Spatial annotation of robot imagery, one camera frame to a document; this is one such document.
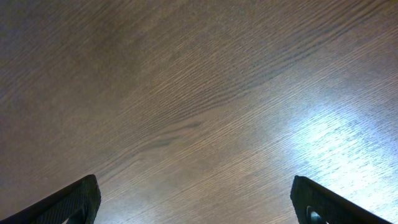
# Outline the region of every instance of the black plastic object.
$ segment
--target black plastic object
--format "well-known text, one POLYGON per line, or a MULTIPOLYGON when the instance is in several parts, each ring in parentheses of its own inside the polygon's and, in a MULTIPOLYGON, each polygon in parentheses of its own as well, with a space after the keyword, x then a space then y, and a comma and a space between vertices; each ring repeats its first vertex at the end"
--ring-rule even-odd
POLYGON ((95 175, 88 175, 48 196, 0 224, 92 224, 100 207, 101 193, 95 175))
POLYGON ((290 198, 300 224, 390 224, 306 177, 295 176, 290 198))

